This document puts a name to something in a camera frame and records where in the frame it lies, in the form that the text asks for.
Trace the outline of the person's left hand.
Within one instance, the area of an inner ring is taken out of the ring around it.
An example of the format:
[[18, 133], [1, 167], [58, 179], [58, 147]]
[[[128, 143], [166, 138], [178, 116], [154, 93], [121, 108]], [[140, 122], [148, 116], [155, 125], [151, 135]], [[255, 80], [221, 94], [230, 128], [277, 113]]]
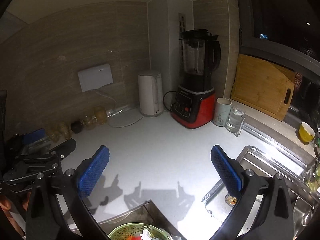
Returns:
[[18, 213], [15, 205], [3, 194], [1, 194], [1, 208], [15, 230], [25, 238], [25, 220]]

